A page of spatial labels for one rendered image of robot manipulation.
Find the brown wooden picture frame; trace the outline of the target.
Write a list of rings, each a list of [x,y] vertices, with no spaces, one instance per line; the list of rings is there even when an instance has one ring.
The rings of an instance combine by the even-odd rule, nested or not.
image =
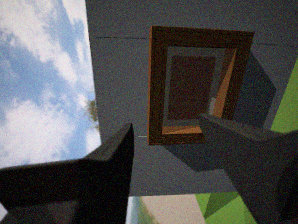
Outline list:
[[[202,113],[232,121],[254,33],[150,27],[148,146],[207,143]]]

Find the grey wall panel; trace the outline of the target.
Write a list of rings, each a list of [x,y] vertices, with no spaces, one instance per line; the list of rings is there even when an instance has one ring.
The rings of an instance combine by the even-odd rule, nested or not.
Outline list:
[[[147,141],[152,25],[253,31],[232,121],[271,130],[298,57],[298,0],[85,0],[100,142],[134,131],[129,197],[238,192],[208,143]]]

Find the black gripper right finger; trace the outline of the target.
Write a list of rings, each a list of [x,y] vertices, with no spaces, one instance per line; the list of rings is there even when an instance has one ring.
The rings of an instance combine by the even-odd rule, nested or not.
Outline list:
[[[256,223],[286,221],[298,195],[298,129],[265,130],[206,113],[199,126]]]

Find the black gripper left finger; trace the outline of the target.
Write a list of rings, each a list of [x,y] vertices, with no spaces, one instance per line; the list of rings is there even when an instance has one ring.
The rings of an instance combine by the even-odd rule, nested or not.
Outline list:
[[[132,123],[83,158],[0,168],[0,203],[80,201],[93,224],[126,224],[134,157]]]

